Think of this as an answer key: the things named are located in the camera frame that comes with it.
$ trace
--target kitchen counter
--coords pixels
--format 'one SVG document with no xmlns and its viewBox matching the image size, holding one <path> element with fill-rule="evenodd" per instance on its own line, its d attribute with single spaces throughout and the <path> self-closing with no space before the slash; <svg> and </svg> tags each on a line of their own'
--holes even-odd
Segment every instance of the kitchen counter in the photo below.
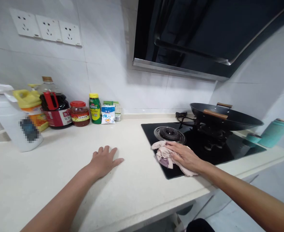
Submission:
<svg viewBox="0 0 284 232">
<path fill-rule="evenodd" d="M 113 125 L 47 129 L 43 143 L 24 153 L 11 142 L 0 142 L 0 231 L 22 229 L 105 145 L 118 147 L 116 158 L 125 161 L 90 189 L 73 231 L 133 231 L 215 190 L 201 176 L 165 178 L 141 124 L 175 121 L 128 119 Z M 245 178 L 282 161 L 284 149 L 275 146 L 218 167 Z"/>
</svg>

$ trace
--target salt bag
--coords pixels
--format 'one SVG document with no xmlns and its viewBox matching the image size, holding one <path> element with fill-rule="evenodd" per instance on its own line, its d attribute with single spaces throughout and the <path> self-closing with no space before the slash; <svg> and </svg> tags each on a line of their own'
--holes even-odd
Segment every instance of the salt bag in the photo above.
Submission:
<svg viewBox="0 0 284 232">
<path fill-rule="evenodd" d="M 115 106 L 101 107 L 102 120 L 101 124 L 115 124 Z"/>
</svg>

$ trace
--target electrical outlet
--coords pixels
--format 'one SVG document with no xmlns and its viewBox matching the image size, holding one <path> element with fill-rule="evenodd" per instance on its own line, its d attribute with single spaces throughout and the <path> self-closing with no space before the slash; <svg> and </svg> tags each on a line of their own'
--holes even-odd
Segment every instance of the electrical outlet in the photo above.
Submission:
<svg viewBox="0 0 284 232">
<path fill-rule="evenodd" d="M 66 44 L 82 46 L 80 39 L 80 30 L 77 25 L 59 21 L 62 33 L 62 41 Z"/>
<path fill-rule="evenodd" d="M 10 8 L 14 25 L 20 35 L 41 38 L 39 27 L 34 14 Z"/>
<path fill-rule="evenodd" d="M 62 42 L 58 20 L 36 15 L 42 38 L 56 42 Z"/>
</svg>

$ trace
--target wok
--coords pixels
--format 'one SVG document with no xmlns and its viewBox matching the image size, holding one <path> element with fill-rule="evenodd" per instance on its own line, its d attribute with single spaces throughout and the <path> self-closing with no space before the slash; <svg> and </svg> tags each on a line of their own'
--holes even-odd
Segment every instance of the wok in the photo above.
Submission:
<svg viewBox="0 0 284 232">
<path fill-rule="evenodd" d="M 241 131 L 264 124 L 257 118 L 231 110 L 232 105 L 219 102 L 216 106 L 203 103 L 191 103 L 190 107 L 193 114 L 196 116 L 197 122 L 205 123 L 214 129 Z"/>
</svg>

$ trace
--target forearm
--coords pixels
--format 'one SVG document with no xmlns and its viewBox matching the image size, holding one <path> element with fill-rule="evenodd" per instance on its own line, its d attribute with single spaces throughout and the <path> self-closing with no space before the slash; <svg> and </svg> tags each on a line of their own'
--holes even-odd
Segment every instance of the forearm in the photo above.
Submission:
<svg viewBox="0 0 284 232">
<path fill-rule="evenodd" d="M 96 180 L 95 175 L 81 169 L 21 232 L 69 231 L 82 200 Z"/>
<path fill-rule="evenodd" d="M 284 203 L 209 163 L 200 173 L 224 191 L 264 230 L 284 231 Z"/>
</svg>

